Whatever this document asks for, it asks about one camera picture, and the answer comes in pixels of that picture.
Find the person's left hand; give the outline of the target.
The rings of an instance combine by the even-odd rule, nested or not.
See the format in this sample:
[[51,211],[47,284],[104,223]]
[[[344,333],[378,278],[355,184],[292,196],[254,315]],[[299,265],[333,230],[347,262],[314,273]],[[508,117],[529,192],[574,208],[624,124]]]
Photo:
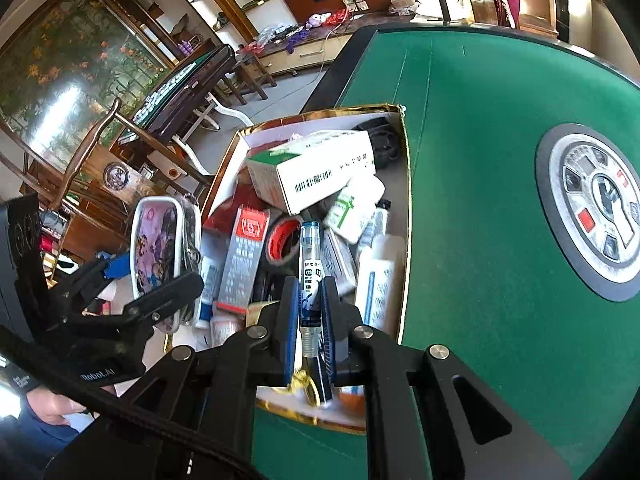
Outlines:
[[26,401],[34,414],[51,426],[70,426],[68,416],[87,411],[85,405],[43,386],[29,391]]

